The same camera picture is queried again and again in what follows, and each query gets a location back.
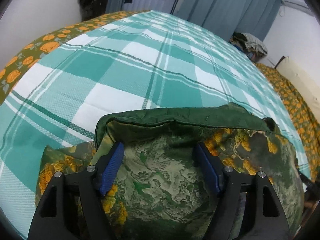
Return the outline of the blue-grey curtain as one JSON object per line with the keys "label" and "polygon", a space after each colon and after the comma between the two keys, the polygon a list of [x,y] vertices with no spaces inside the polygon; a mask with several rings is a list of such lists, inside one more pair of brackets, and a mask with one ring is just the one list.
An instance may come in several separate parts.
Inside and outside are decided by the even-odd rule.
{"label": "blue-grey curtain", "polygon": [[106,13],[157,10],[199,25],[228,41],[234,32],[264,40],[281,0],[108,0]]}

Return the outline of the pile of clothes by bed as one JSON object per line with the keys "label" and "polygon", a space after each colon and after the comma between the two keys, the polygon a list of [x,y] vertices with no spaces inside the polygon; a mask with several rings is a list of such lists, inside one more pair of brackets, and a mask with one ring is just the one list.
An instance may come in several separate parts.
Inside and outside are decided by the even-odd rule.
{"label": "pile of clothes by bed", "polygon": [[229,43],[243,52],[254,63],[268,55],[268,49],[264,43],[249,33],[234,32]]}

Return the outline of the beige headboard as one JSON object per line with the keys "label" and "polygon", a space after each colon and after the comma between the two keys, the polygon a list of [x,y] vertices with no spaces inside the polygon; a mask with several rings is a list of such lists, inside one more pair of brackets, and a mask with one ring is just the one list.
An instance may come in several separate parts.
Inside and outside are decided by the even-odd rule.
{"label": "beige headboard", "polygon": [[275,69],[299,91],[319,122],[319,86],[289,57],[282,57]]}

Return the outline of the orange floral bed sheet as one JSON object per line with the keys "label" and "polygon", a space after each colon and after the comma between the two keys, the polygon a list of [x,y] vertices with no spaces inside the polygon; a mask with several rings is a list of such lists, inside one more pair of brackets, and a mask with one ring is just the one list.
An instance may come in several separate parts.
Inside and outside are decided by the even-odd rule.
{"label": "orange floral bed sheet", "polygon": [[19,127],[30,147],[93,139],[101,115],[233,102],[271,117],[296,148],[300,170],[319,174],[319,123],[276,69],[251,62],[210,31],[159,11],[114,12],[41,36],[1,71],[1,146]]}

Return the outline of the green floral patterned garment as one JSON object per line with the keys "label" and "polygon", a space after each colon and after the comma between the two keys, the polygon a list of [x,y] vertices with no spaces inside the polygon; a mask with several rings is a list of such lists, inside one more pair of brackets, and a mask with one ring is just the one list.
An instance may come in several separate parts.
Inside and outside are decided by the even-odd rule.
{"label": "green floral patterned garment", "polygon": [[[124,159],[111,190],[99,158]],[[195,166],[203,142],[224,165],[219,195]],[[160,108],[99,118],[94,139],[46,146],[29,239],[291,239],[303,212],[296,150],[273,118],[244,107]]]}

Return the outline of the teal white plaid blanket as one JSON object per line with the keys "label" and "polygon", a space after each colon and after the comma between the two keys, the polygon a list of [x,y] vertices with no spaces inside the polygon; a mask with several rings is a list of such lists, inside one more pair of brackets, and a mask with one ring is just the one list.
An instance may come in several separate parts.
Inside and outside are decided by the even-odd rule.
{"label": "teal white plaid blanket", "polygon": [[1,211],[22,239],[291,239],[300,138],[261,71],[162,12],[70,25],[1,71]]}

